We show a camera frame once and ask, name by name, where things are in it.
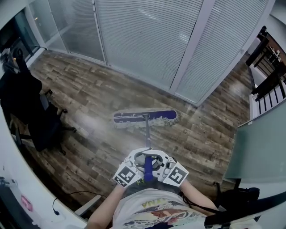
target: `white venetian blind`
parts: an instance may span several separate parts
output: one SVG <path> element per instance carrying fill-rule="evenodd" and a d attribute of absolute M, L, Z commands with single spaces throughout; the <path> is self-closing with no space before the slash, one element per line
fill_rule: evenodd
<path fill-rule="evenodd" d="M 107 63 L 169 89 L 202 0 L 96 0 Z"/>
<path fill-rule="evenodd" d="M 197 103 L 249 38 L 267 0 L 216 0 L 193 57 L 176 91 Z"/>
<path fill-rule="evenodd" d="M 104 61 L 92 0 L 49 0 L 49 3 L 66 49 Z"/>

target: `white t-shirt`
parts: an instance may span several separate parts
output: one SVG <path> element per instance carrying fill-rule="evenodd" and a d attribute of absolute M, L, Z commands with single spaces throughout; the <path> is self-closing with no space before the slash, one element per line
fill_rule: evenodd
<path fill-rule="evenodd" d="M 180 196 L 150 188 L 119 202 L 113 216 L 113 229 L 144 229 L 158 223 L 180 229 L 204 229 L 205 217 L 189 208 Z"/>

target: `laminate flooring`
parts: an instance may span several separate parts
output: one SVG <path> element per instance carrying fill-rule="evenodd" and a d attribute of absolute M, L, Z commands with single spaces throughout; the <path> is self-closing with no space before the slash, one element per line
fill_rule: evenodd
<path fill-rule="evenodd" d="M 111 116 L 130 108 L 172 108 L 181 120 L 172 127 L 151 127 L 154 149 L 175 157 L 188 171 L 188 180 L 214 198 L 213 182 L 222 182 L 238 125 L 249 120 L 251 76 L 244 56 L 225 80 L 198 108 L 160 89 L 84 59 L 45 51 L 31 66 L 50 101 L 66 108 L 62 121 L 76 133 L 65 132 L 59 150 L 32 157 L 66 193 L 91 191 L 108 195 L 118 165 L 133 149 L 145 145 L 145 129 L 115 129 Z M 232 188 L 224 183 L 223 188 Z M 80 204 L 94 195 L 74 194 Z"/>

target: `blue mop pad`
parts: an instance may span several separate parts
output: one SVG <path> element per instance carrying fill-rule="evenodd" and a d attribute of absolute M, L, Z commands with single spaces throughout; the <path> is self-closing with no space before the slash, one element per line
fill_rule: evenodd
<path fill-rule="evenodd" d="M 172 126 L 176 124 L 180 116 L 175 110 L 163 110 L 162 108 L 127 109 L 119 110 L 113 114 L 115 128 L 145 127 L 144 115 L 148 115 L 149 126 Z"/>

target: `gray shorts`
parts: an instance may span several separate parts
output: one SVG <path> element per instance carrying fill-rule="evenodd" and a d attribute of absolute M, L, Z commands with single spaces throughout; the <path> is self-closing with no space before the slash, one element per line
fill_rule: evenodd
<path fill-rule="evenodd" d="M 162 191 L 169 191 L 169 192 L 175 193 L 177 195 L 179 195 L 179 192 L 180 192 L 179 187 L 175 187 L 173 185 L 169 185 L 169 184 L 165 184 L 163 182 L 159 182 L 157 180 L 157 178 L 155 178 L 155 177 L 149 182 L 145 182 L 144 179 L 142 178 L 142 179 L 136 181 L 135 183 L 131 184 L 126 189 L 122 199 L 131 195 L 131 194 L 134 194 L 136 192 L 139 192 L 139 191 L 141 191 L 143 189 L 147 189 L 147 188 L 154 188 L 154 189 L 159 189 Z"/>

